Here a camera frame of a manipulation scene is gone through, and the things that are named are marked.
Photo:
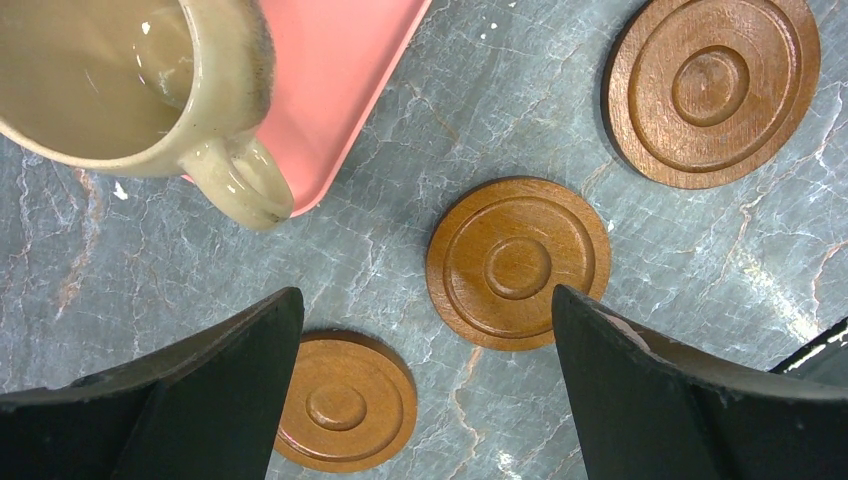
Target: mug rim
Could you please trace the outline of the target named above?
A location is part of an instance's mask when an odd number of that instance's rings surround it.
[[[40,155],[48,160],[53,160],[56,162],[63,163],[65,165],[75,167],[75,168],[84,168],[84,169],[92,169],[92,170],[115,170],[122,169],[128,167],[139,166],[148,162],[153,162],[158,157],[159,153],[162,153],[166,150],[169,144],[172,142],[171,137],[175,135],[175,131],[180,127],[185,119],[185,116],[191,110],[191,104],[195,99],[195,95],[197,92],[197,84],[199,83],[200,70],[201,70],[201,62],[200,62],[200,45],[198,42],[198,34],[197,34],[197,25],[194,22],[194,18],[191,15],[190,9],[186,8],[187,3],[191,3],[192,0],[176,0],[180,5],[180,10],[183,13],[183,18],[186,21],[186,25],[188,26],[189,34],[191,35],[191,52],[192,52],[192,77],[191,77],[191,90],[188,94],[188,99],[186,101],[186,106],[180,111],[179,117],[177,117],[177,121],[171,126],[162,138],[156,141],[156,143],[150,145],[149,147],[141,150],[139,152],[133,153],[132,155],[127,155],[124,157],[116,157],[116,158],[102,158],[102,159],[94,159],[94,158],[85,158],[85,157],[77,157],[74,155],[69,155],[67,153],[62,153],[57,150],[53,150],[52,148],[46,147],[41,143],[29,138],[28,136],[21,133],[17,128],[15,128],[10,122],[8,122],[4,117],[0,116],[0,134],[4,135],[9,140],[17,143],[18,145],[26,148],[27,150]]]

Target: beige mug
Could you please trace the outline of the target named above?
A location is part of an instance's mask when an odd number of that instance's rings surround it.
[[[0,133],[117,175],[187,173],[265,230],[291,190],[255,132],[274,52],[257,0],[0,0]]]

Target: pink plastic tray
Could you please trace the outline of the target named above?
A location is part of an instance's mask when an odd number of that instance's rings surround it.
[[[297,216],[327,193],[431,0],[262,0],[277,50],[258,137]]]

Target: marble countertop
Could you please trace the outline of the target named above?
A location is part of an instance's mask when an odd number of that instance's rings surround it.
[[[294,285],[306,328],[352,328],[409,363],[419,418],[363,479],[583,479],[553,346],[483,350],[427,295],[424,257],[463,192],[535,175],[608,226],[604,303],[720,357],[769,368],[848,313],[848,12],[811,0],[822,71],[797,133],[731,185],[647,180],[612,150],[600,72],[641,0],[435,0],[327,197],[270,234],[179,179],[73,170],[3,139],[0,385],[59,387]],[[274,454],[268,478],[329,478]]]

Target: round wooden coaster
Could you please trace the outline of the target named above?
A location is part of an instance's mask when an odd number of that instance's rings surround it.
[[[315,470],[366,470],[406,445],[417,403],[412,373],[385,345],[353,332],[306,335],[274,448]]]
[[[553,343],[554,287],[600,299],[609,275],[601,219],[570,190],[539,178],[501,179],[466,194],[427,253],[427,288],[442,319],[496,350]]]
[[[612,136],[648,178],[709,188],[763,165],[798,128],[819,76],[803,0],[654,0],[610,56]]]

